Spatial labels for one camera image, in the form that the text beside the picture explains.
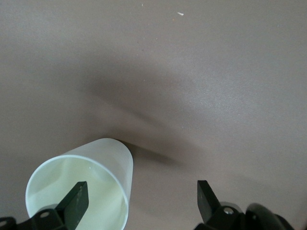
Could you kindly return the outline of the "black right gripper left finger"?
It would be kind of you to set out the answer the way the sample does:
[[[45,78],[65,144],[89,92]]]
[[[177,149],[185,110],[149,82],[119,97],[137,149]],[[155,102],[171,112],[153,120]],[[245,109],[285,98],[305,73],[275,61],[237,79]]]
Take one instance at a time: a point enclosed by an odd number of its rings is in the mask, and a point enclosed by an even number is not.
[[[89,206],[87,182],[78,182],[54,209],[37,212],[18,230],[75,230]]]

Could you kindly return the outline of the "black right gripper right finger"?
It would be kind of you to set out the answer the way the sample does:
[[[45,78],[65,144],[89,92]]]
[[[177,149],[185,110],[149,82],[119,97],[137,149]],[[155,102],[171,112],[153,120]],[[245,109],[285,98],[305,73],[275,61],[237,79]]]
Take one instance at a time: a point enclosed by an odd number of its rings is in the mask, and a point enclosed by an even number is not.
[[[220,202],[206,180],[197,181],[197,204],[202,223],[198,230],[240,230],[241,209],[228,202]]]

